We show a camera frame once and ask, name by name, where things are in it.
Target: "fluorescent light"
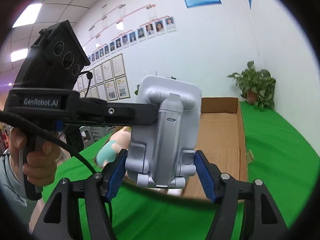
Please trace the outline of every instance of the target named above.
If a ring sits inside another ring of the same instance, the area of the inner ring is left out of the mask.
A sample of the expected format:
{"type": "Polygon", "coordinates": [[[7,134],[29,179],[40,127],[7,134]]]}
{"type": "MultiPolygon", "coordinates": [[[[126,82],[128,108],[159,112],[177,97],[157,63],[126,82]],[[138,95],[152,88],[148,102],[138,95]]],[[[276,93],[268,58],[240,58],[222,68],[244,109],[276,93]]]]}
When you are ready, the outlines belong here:
{"type": "Polygon", "coordinates": [[[116,24],[116,28],[117,28],[117,30],[124,31],[123,22],[119,22],[119,23],[117,23],[117,24],[116,24]]]}
{"type": "Polygon", "coordinates": [[[18,20],[14,23],[12,28],[35,23],[41,6],[42,3],[30,4],[19,16],[18,20]]]}
{"type": "Polygon", "coordinates": [[[11,53],[11,62],[26,58],[28,55],[28,48],[20,49],[11,53]]]}

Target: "screw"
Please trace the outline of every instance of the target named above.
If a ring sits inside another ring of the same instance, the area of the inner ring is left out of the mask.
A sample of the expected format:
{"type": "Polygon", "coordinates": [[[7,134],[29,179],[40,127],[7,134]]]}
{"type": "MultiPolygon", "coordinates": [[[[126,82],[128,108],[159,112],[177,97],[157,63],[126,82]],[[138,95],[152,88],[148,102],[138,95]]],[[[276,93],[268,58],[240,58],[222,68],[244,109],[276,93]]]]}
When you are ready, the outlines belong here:
{"type": "Polygon", "coordinates": [[[255,184],[258,185],[258,186],[261,186],[263,184],[262,180],[261,179],[256,179],[255,181],[255,184]]]}
{"type": "Polygon", "coordinates": [[[102,173],[101,173],[101,172],[96,172],[96,173],[93,175],[93,177],[94,177],[95,179],[100,179],[100,178],[102,177],[102,173]]]}
{"type": "Polygon", "coordinates": [[[110,107],[109,110],[108,110],[108,113],[109,114],[114,114],[115,113],[115,109],[110,107]]]}
{"type": "Polygon", "coordinates": [[[62,180],[60,180],[61,184],[66,184],[67,182],[68,182],[68,179],[66,179],[66,178],[63,178],[62,180]]]}
{"type": "Polygon", "coordinates": [[[222,173],[221,178],[222,179],[230,179],[230,175],[228,173],[222,173]]]}

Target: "ceiling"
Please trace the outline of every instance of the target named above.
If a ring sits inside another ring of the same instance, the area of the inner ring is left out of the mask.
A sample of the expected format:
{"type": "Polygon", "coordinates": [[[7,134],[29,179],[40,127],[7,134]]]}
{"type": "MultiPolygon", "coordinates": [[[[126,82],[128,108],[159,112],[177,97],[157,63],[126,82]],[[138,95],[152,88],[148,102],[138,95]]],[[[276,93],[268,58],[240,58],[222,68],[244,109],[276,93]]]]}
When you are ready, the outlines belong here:
{"type": "Polygon", "coordinates": [[[39,36],[39,31],[54,23],[69,20],[74,26],[76,22],[99,0],[35,0],[32,3],[43,3],[34,24],[13,28],[0,51],[0,75],[18,70],[22,60],[11,62],[11,52],[30,48],[39,36]]]}

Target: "plush toy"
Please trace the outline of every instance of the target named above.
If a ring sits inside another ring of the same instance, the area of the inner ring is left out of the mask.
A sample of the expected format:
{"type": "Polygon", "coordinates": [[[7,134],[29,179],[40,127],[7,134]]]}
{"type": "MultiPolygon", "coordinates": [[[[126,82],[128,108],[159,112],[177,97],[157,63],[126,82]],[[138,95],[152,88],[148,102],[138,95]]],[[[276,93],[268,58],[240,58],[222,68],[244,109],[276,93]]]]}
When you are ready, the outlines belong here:
{"type": "Polygon", "coordinates": [[[103,168],[109,162],[113,162],[121,149],[128,149],[131,139],[131,127],[117,126],[105,145],[94,158],[99,168],[103,168]]]}

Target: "finger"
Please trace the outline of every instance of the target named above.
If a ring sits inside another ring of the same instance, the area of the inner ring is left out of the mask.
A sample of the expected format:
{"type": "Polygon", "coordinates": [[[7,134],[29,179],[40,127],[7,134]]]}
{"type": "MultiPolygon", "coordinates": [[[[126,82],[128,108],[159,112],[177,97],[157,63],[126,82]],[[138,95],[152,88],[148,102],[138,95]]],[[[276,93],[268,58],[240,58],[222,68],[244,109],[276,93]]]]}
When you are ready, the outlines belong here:
{"type": "Polygon", "coordinates": [[[40,167],[32,167],[25,163],[23,165],[23,173],[26,174],[28,177],[33,179],[43,179],[46,178],[52,174],[55,174],[57,170],[57,164],[52,163],[51,165],[40,168],[40,167]]]}
{"type": "Polygon", "coordinates": [[[47,167],[55,163],[60,156],[60,148],[54,147],[49,155],[42,151],[30,152],[27,155],[27,162],[32,167],[47,167]]]}
{"type": "Polygon", "coordinates": [[[10,132],[9,140],[10,154],[19,151],[19,149],[23,149],[26,146],[26,144],[27,136],[19,128],[13,128],[10,132]]]}
{"type": "Polygon", "coordinates": [[[48,186],[54,182],[54,176],[55,176],[55,174],[51,174],[50,176],[42,178],[42,179],[35,179],[35,178],[31,178],[29,176],[27,178],[28,178],[28,181],[30,181],[33,185],[35,185],[37,187],[44,187],[44,186],[48,186]]]}
{"type": "MultiPolygon", "coordinates": [[[[60,138],[58,133],[55,133],[54,136],[56,138],[60,138]]],[[[44,154],[46,154],[46,155],[49,155],[51,153],[51,151],[55,148],[59,148],[59,146],[52,143],[52,142],[48,142],[48,141],[46,141],[42,146],[42,150],[43,150],[44,154]]]]}

